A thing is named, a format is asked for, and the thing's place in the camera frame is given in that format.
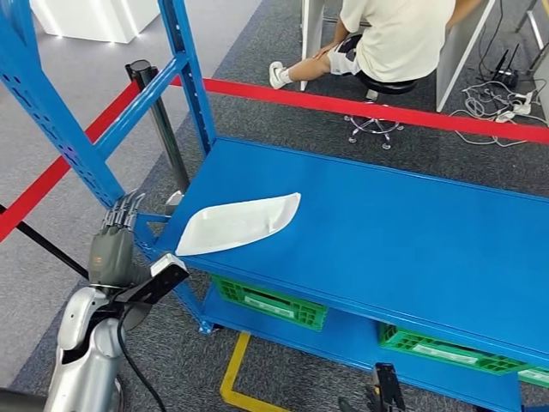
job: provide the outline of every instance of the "person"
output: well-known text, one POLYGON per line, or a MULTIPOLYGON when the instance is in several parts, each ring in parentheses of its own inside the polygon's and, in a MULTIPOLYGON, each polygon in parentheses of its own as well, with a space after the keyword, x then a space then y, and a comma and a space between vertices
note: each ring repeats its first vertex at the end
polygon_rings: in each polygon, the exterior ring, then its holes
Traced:
POLYGON ((311 81, 327 73, 363 72, 379 82, 406 82, 427 76, 438 65, 446 30, 473 11, 480 0, 343 0, 333 41, 289 69, 269 67, 273 88, 311 81), (367 27, 358 31, 361 20, 367 27))

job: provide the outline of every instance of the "black stanchion post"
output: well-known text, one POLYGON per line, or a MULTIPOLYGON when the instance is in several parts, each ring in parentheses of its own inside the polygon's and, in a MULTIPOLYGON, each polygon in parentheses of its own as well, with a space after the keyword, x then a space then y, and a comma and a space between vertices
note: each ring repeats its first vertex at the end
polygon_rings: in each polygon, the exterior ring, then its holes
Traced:
MULTIPOLYGON (((127 64, 126 71, 131 80, 137 82, 140 90, 143 90, 158 74, 158 69, 151 66, 151 63, 147 60, 137 60, 132 64, 127 64)), ((185 193, 189 185, 189 174, 187 174, 186 166, 181 158, 181 153, 179 148, 177 147, 177 141, 173 134, 173 129, 170 124, 170 119, 167 117, 162 99, 159 98, 152 104, 151 113, 164 152, 167 158, 167 163, 171 167, 176 178, 177 188, 182 194, 185 193)))

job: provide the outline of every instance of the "white t-shirt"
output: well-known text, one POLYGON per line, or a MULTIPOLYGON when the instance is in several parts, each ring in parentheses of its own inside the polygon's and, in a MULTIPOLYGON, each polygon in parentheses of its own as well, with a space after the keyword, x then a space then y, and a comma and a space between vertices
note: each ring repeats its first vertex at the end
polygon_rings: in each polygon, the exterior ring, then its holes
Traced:
POLYGON ((343 0, 341 20, 351 33, 368 21, 357 46, 362 71, 379 82, 427 76, 438 65, 455 0, 343 0))

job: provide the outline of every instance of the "blue shelf surface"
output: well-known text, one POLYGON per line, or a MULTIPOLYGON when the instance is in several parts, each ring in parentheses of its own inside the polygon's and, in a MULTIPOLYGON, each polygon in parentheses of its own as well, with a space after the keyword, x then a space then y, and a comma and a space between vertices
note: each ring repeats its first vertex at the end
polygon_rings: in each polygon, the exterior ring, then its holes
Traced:
POLYGON ((549 367, 544 198, 220 138, 157 247, 202 208, 295 191, 280 233, 185 261, 549 367))
POLYGON ((316 332, 223 300, 213 286, 204 309, 215 324, 367 371, 376 362, 391 362, 403 383, 496 412, 520 411, 517 373, 495 376, 380 348, 372 319, 330 309, 323 330, 316 332))

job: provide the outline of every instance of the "white plate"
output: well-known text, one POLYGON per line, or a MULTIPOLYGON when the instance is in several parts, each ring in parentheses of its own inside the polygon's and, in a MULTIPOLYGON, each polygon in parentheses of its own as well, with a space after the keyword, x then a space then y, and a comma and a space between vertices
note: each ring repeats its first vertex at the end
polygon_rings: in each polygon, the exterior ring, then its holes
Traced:
POLYGON ((279 232, 293 219, 301 194, 202 209, 189 219, 177 256, 201 255, 248 245, 279 232))

